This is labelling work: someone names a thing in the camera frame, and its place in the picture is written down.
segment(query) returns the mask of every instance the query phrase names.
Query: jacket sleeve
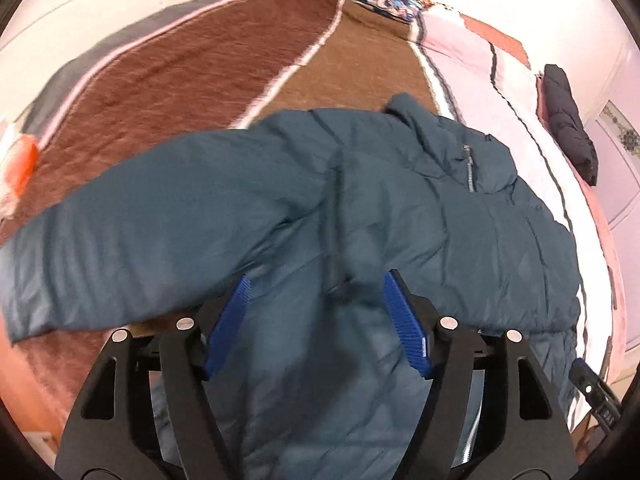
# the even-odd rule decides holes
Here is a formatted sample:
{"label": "jacket sleeve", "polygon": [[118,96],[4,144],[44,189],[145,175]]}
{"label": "jacket sleeve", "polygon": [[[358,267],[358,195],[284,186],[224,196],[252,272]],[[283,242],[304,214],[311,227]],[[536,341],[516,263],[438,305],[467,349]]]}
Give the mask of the jacket sleeve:
{"label": "jacket sleeve", "polygon": [[[125,161],[0,250],[8,336],[112,328],[197,304],[321,201],[336,139],[305,112]],[[313,153],[313,157],[303,155]]]}

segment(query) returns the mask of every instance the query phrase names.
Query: white stripe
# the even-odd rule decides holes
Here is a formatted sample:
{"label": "white stripe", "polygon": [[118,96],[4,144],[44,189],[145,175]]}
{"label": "white stripe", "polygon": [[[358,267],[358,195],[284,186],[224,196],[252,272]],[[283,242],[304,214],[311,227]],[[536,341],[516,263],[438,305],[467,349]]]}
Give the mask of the white stripe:
{"label": "white stripe", "polygon": [[302,56],[297,58],[292,65],[287,66],[282,69],[280,73],[273,79],[267,87],[264,89],[262,94],[255,98],[247,110],[245,110],[244,114],[234,120],[229,126],[229,129],[232,130],[243,130],[249,127],[249,124],[260,114],[260,112],[264,109],[264,107],[269,104],[280,89],[284,86],[284,84],[298,71],[301,66],[305,66],[309,61],[311,61],[312,57],[316,55],[320,47],[326,43],[331,35],[335,32],[335,29],[338,27],[340,23],[340,19],[342,17],[342,6],[344,5],[344,0],[340,0],[338,2],[337,9],[335,11],[334,19],[329,25],[328,29],[320,36],[320,38],[312,44],[308,49],[306,49]]}
{"label": "white stripe", "polygon": [[442,87],[440,79],[436,75],[435,70],[433,69],[433,65],[431,65],[431,61],[427,59],[427,57],[423,54],[417,44],[418,25],[416,21],[417,20],[414,20],[411,24],[411,33],[407,43],[409,44],[409,47],[411,47],[411,50],[414,51],[415,57],[418,58],[418,62],[422,67],[422,71],[424,72],[424,77],[427,79],[427,83],[429,84],[429,91],[431,92],[431,97],[433,98],[433,102],[436,105],[436,111],[438,112],[438,115],[455,121],[456,117],[453,113],[453,110],[451,110],[451,108],[449,107],[445,89]]}

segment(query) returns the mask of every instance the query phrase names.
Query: zipper pull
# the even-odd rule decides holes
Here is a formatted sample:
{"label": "zipper pull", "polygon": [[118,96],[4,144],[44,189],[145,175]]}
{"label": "zipper pull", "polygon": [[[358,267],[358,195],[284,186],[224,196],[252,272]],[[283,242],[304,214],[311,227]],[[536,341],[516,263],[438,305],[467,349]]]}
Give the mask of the zipper pull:
{"label": "zipper pull", "polygon": [[466,155],[466,185],[468,187],[469,193],[476,192],[476,186],[474,184],[474,160],[471,156],[471,147],[468,144],[462,146],[462,149],[465,150]]}

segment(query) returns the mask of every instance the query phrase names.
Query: orange object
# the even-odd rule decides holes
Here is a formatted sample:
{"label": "orange object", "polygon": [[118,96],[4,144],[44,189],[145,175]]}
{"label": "orange object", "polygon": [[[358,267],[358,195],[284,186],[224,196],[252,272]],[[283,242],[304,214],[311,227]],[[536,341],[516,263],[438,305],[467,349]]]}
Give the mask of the orange object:
{"label": "orange object", "polygon": [[38,160],[33,136],[18,134],[0,166],[0,216],[10,217],[24,195]]}

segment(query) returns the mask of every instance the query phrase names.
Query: brown blanket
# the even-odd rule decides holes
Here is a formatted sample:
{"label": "brown blanket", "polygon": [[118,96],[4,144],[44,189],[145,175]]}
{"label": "brown blanket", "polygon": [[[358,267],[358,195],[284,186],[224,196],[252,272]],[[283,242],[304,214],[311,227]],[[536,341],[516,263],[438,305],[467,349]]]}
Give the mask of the brown blanket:
{"label": "brown blanket", "polygon": [[[519,42],[485,30],[527,62]],[[0,242],[114,164],[182,132],[281,108],[378,110],[401,91],[438,112],[409,36],[408,25],[350,1],[227,0],[134,44],[72,100]],[[62,421],[110,332],[18,343]]]}

